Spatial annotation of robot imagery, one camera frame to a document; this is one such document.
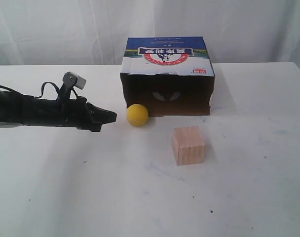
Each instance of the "cardboard box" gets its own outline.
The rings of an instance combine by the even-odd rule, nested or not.
[[[129,38],[120,78],[150,116],[209,115],[215,74],[203,37]]]

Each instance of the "yellow ball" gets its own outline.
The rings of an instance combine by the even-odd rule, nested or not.
[[[144,125],[149,118],[148,110],[145,106],[134,104],[127,109],[127,120],[133,126]]]

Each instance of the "white curtain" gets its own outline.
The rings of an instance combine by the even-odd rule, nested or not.
[[[300,0],[0,0],[0,65],[120,64],[128,37],[164,36],[204,36],[215,63],[289,61]]]

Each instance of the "red logo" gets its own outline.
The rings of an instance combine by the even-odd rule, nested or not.
[[[159,56],[160,55],[150,54],[150,53],[144,54],[145,59],[147,59],[149,62],[157,65],[163,65],[163,66],[180,64],[182,62],[185,62],[188,59],[187,53],[173,54],[173,55],[164,54],[163,55],[164,58]]]
[[[206,70],[205,69],[201,69],[201,68],[196,68],[196,69],[193,69],[193,73],[205,74]]]

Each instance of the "wooden block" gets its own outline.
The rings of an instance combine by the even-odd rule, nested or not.
[[[175,128],[172,149],[177,165],[203,163],[205,142],[198,126]]]

